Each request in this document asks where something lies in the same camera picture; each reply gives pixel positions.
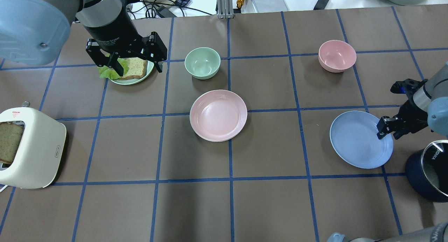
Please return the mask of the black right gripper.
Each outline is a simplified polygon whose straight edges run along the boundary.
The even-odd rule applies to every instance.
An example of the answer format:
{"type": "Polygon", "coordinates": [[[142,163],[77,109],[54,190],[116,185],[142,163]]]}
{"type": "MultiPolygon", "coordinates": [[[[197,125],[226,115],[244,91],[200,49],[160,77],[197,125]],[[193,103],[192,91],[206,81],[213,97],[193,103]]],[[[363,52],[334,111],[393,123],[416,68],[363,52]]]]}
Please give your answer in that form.
{"type": "Polygon", "coordinates": [[[409,133],[414,134],[428,126],[427,112],[410,101],[405,102],[394,117],[381,117],[377,123],[377,138],[382,140],[393,133],[395,140],[409,133]]]}

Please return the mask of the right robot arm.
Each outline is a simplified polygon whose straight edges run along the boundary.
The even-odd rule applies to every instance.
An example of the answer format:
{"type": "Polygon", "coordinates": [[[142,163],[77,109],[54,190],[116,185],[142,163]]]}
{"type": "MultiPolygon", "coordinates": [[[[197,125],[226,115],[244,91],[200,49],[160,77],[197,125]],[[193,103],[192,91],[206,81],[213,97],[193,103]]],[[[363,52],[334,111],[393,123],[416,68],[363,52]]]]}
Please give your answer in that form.
{"type": "Polygon", "coordinates": [[[405,94],[406,102],[395,116],[383,116],[377,123],[377,138],[392,133],[394,139],[429,127],[440,135],[448,135],[448,66],[447,63],[430,79],[411,78],[395,82],[390,92],[405,94]]]}

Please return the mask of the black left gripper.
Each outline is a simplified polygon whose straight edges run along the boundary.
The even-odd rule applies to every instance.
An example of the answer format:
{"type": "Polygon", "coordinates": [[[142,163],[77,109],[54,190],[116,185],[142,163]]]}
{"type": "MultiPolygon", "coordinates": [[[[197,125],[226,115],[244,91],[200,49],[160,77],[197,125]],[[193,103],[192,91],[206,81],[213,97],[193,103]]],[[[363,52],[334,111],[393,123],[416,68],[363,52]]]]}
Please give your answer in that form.
{"type": "Polygon", "coordinates": [[[100,43],[93,38],[88,39],[85,51],[98,67],[106,66],[108,77],[123,77],[125,69],[119,62],[119,58],[140,58],[155,65],[156,70],[163,71],[163,62],[168,58],[168,49],[159,34],[152,31],[148,36],[131,38],[115,38],[114,45],[100,43]]]}

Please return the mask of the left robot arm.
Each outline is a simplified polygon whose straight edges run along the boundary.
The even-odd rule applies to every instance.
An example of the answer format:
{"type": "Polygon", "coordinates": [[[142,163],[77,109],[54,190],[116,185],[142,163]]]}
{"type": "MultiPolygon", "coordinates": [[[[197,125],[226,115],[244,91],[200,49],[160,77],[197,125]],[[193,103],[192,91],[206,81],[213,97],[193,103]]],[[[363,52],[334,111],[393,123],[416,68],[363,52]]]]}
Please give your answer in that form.
{"type": "Polygon", "coordinates": [[[152,62],[158,72],[167,47],[157,32],[136,31],[126,0],[0,0],[1,58],[30,66],[54,61],[77,20],[91,35],[86,52],[97,67],[124,75],[119,59],[152,62]]]}

